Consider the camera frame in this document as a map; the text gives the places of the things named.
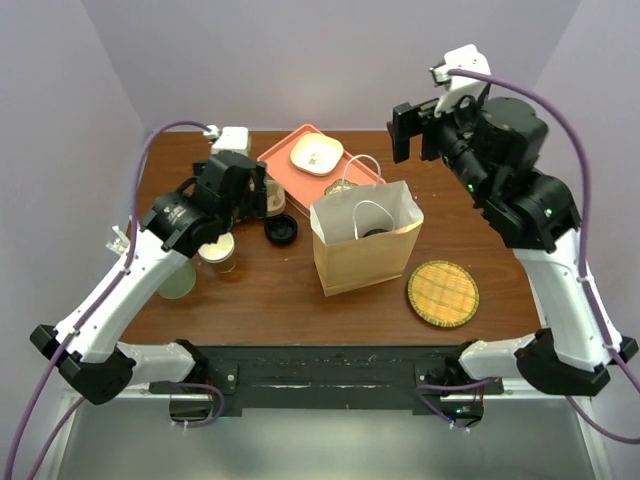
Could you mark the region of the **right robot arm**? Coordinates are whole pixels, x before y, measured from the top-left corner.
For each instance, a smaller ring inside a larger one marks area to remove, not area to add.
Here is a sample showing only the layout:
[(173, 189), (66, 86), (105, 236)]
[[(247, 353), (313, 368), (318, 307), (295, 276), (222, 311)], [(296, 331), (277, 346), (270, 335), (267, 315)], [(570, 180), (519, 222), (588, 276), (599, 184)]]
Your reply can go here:
[(612, 325), (599, 327), (579, 273), (582, 220), (568, 186), (536, 169), (547, 124), (528, 103), (464, 96), (447, 113), (436, 100), (403, 103), (387, 124), (393, 159), (410, 154), (443, 163), (463, 185), (489, 226), (526, 271), (541, 328), (520, 338), (463, 343), (446, 361), (445, 379), (459, 393), (485, 378), (521, 378), (549, 395), (588, 396), (610, 381), (613, 354), (623, 361), (637, 342)]

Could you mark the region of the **black cup lid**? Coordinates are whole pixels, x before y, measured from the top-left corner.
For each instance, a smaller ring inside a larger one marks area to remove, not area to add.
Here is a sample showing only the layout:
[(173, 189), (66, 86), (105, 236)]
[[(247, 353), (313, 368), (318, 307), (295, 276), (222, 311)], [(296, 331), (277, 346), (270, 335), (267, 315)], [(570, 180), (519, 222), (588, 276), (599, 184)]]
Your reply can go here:
[(373, 228), (373, 229), (370, 229), (370, 230), (366, 231), (364, 234), (362, 234), (360, 238), (366, 238), (366, 237), (377, 235), (377, 234), (381, 234), (381, 233), (387, 233), (389, 231), (390, 230), (388, 230), (386, 228)]

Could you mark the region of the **cardboard cup carrier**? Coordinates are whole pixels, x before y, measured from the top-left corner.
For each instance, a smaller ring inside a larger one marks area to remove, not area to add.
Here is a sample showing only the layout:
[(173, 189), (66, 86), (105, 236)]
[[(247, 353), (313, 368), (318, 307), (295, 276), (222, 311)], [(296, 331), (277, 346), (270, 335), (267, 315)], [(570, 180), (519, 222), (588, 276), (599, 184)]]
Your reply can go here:
[(281, 184), (273, 179), (267, 180), (267, 216), (282, 214), (286, 208), (286, 193)]

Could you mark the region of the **brown paper bag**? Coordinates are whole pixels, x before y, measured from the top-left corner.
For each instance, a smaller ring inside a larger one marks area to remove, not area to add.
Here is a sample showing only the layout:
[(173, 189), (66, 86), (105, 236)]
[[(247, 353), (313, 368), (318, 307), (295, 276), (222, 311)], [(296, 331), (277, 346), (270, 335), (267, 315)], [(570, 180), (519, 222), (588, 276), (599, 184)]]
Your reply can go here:
[(403, 275), (424, 222), (405, 181), (345, 187), (310, 206), (313, 255), (329, 297)]

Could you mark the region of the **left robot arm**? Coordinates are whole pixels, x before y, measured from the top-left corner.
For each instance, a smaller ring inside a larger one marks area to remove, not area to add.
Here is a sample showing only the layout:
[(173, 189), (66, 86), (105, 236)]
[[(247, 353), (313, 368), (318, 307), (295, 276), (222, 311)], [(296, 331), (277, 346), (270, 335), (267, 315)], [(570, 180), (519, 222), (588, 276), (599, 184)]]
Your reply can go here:
[(158, 197), (121, 256), (83, 303), (57, 325), (39, 325), (31, 343), (82, 397), (105, 404), (126, 387), (174, 382), (200, 390), (209, 362), (187, 340), (131, 345), (121, 336), (174, 272), (204, 244), (228, 233), (240, 216), (266, 216), (267, 166), (221, 151), (201, 173)]

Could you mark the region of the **brown paper cup stack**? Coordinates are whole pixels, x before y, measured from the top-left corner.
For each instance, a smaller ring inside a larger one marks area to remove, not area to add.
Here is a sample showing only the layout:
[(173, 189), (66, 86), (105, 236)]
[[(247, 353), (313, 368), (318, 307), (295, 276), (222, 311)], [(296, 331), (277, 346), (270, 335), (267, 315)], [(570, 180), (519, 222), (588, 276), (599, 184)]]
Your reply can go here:
[(215, 243), (203, 244), (198, 249), (200, 258), (217, 273), (225, 274), (236, 266), (235, 240), (231, 232), (220, 235)]

